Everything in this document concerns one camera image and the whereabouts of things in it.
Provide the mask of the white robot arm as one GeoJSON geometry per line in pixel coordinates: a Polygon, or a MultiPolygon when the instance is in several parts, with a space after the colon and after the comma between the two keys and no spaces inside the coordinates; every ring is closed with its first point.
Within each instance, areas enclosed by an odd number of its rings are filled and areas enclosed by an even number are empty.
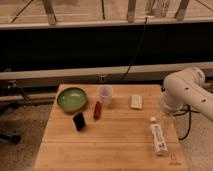
{"type": "Polygon", "coordinates": [[[198,67],[167,75],[159,98],[160,110],[167,116],[174,116],[187,104],[213,122],[213,93],[203,88],[204,83],[205,74],[198,67]]]}

